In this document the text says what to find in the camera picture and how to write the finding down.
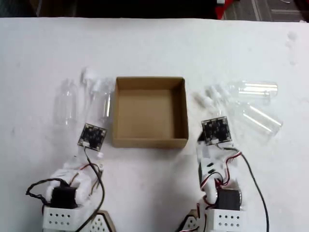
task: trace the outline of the clear plastic bottle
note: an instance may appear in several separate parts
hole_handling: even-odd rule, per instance
[[[56,122],[66,126],[77,122],[77,87],[72,80],[64,81],[57,96]]]
[[[97,87],[91,92],[92,100],[87,112],[86,120],[96,123],[109,124],[111,120],[111,98],[113,82],[110,79],[102,79],[97,82]]]
[[[275,82],[238,81],[228,83],[226,90],[232,98],[241,102],[263,100],[269,103],[277,96],[278,85]]]
[[[232,107],[236,120],[267,138],[275,136],[283,125],[278,117],[255,105],[237,101]]]

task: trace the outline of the black circuit board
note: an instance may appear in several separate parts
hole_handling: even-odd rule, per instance
[[[225,116],[202,121],[202,127],[206,145],[232,141]]]
[[[83,142],[86,142],[89,144],[89,146],[86,147],[95,151],[100,151],[106,136],[106,132],[107,131],[104,128],[85,123],[81,137],[79,138],[77,144],[83,146]]]

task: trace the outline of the white table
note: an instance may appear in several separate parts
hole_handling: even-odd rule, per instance
[[[279,84],[272,111],[279,134],[260,145],[238,141],[264,194],[270,231],[306,231],[309,198],[309,25],[199,19],[0,19],[1,231],[41,231],[41,203],[27,187],[61,167],[76,147],[53,123],[56,90],[91,66],[102,77],[183,76],[190,139],[185,149],[115,149],[107,138],[104,184],[119,232],[171,232],[194,208],[198,187],[195,142],[201,110],[193,91],[227,80]],[[243,161],[248,231],[265,231],[265,214]],[[45,186],[35,192],[44,193]]]

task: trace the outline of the white plastic bracket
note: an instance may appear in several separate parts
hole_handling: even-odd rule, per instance
[[[90,214],[91,211],[87,211],[85,208],[60,209],[45,207],[43,228],[51,231],[75,231],[81,222],[85,221]]]
[[[190,216],[187,218],[187,221],[185,222],[184,227],[182,228],[183,230],[191,230],[194,229],[198,226],[197,220],[195,219],[194,216]]]
[[[244,231],[244,211],[209,209],[207,210],[207,231]]]
[[[90,225],[89,232],[112,232],[105,221],[103,215],[98,214],[96,215],[95,219],[92,221]]]

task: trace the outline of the open cardboard box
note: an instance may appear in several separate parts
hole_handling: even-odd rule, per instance
[[[188,116],[182,77],[118,77],[113,102],[115,147],[186,145]]]

